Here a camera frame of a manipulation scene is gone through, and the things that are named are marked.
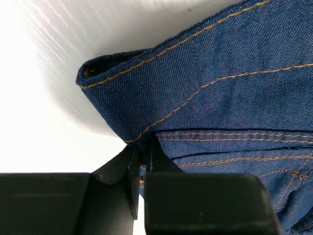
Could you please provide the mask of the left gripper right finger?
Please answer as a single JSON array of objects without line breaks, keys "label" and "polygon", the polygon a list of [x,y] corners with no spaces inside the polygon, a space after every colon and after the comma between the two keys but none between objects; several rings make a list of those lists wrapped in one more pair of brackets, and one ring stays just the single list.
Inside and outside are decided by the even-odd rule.
[{"label": "left gripper right finger", "polygon": [[280,235],[268,191],[250,174],[184,173],[152,139],[144,177],[149,235]]}]

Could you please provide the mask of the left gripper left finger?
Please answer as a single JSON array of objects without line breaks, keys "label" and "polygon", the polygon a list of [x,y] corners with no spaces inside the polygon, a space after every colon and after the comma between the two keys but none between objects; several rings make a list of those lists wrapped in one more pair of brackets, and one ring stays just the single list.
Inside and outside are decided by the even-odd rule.
[{"label": "left gripper left finger", "polygon": [[3,173],[3,235],[131,235],[140,152],[126,146],[92,173]]}]

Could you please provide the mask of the dark blue denim trousers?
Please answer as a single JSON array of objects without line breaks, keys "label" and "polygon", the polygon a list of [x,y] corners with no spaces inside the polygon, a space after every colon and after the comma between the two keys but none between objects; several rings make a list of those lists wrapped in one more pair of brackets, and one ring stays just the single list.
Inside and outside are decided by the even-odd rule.
[{"label": "dark blue denim trousers", "polygon": [[126,143],[187,173],[250,173],[285,235],[313,232],[313,3],[245,0],[77,85]]}]

